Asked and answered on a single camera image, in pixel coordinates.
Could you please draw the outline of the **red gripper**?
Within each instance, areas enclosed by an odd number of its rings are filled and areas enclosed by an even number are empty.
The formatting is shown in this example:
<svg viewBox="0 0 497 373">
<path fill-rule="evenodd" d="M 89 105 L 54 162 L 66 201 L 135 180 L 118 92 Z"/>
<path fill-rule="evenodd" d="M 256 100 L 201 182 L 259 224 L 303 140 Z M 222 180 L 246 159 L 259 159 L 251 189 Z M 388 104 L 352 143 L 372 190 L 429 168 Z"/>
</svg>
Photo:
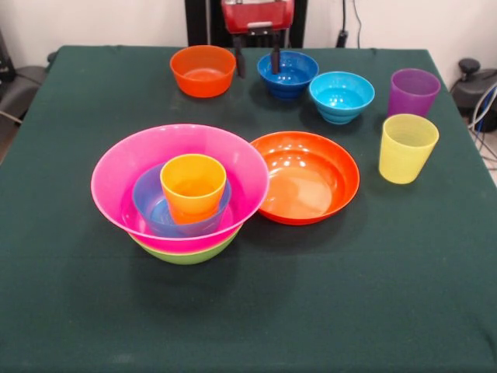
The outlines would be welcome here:
<svg viewBox="0 0 497 373">
<path fill-rule="evenodd" d="M 257 29 L 285 30 L 294 18 L 294 1 L 221 1 L 226 28 L 232 37 L 235 49 L 237 74 L 245 78 L 245 57 L 242 53 L 245 36 Z M 271 69 L 280 73 L 280 33 L 273 33 Z"/>
</svg>

